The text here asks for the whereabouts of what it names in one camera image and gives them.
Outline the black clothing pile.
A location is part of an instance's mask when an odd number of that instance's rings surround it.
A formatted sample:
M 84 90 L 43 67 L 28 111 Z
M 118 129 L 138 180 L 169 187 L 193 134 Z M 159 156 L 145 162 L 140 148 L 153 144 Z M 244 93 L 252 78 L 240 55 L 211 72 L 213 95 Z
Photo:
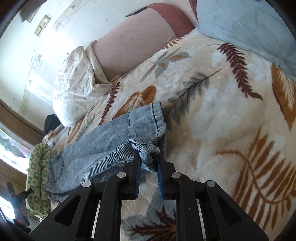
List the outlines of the black clothing pile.
M 48 135 L 60 125 L 61 122 L 56 114 L 48 115 L 44 123 L 44 134 Z

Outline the green patterned quilt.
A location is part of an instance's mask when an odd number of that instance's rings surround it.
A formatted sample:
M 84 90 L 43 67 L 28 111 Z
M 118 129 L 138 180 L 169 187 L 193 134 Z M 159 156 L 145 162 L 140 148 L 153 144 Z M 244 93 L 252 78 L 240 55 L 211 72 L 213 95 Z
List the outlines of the green patterned quilt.
M 54 152 L 47 144 L 37 144 L 30 155 L 26 189 L 33 192 L 26 198 L 30 214 L 44 220 L 51 212 L 51 203 L 46 190 L 49 160 Z

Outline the leaf-print fleece blanket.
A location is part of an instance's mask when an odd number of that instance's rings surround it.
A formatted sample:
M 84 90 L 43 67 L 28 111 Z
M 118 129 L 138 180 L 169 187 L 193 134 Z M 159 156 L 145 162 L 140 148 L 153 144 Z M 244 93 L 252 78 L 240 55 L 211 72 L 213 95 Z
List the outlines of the leaf-print fleece blanket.
M 214 180 L 270 240 L 295 214 L 295 78 L 274 63 L 194 30 L 133 70 L 71 128 L 45 142 L 57 153 L 95 127 L 160 101 L 166 159 Z

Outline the white sprig-print pillow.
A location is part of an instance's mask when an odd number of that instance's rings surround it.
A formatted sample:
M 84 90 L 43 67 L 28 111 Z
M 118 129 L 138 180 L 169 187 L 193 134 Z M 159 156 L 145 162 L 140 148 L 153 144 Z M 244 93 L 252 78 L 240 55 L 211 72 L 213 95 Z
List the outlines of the white sprig-print pillow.
M 93 46 L 79 46 L 64 60 L 54 80 L 52 106 L 65 127 L 74 126 L 110 92 L 113 84 L 106 78 Z

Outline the black phone on headboard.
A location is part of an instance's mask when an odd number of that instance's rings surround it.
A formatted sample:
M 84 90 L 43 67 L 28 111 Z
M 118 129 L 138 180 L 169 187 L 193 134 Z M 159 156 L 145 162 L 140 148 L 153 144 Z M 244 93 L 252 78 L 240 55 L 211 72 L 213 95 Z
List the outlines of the black phone on headboard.
M 131 13 L 127 14 L 125 17 L 128 18 L 129 16 L 136 15 L 136 14 L 140 13 L 141 11 L 144 11 L 145 9 L 147 9 L 147 6 L 136 9 L 136 10 L 132 11 Z

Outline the light blue quilt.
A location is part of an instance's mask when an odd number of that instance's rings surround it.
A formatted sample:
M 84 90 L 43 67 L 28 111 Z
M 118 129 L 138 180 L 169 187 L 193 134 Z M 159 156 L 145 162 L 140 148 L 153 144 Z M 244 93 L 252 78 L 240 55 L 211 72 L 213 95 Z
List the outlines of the light blue quilt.
M 295 80 L 295 39 L 266 1 L 198 1 L 199 32 L 251 51 Z

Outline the grey-blue denim pants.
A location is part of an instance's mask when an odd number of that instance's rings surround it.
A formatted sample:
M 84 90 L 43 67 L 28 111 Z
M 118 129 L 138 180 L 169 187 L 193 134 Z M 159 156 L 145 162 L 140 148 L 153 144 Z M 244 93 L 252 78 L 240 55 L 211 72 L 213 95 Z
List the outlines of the grey-blue denim pants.
M 166 154 L 166 123 L 160 102 L 134 109 L 96 127 L 49 161 L 46 190 L 62 202 L 84 181 L 105 181 L 131 162 L 138 151 L 142 168 L 156 171 L 156 156 Z

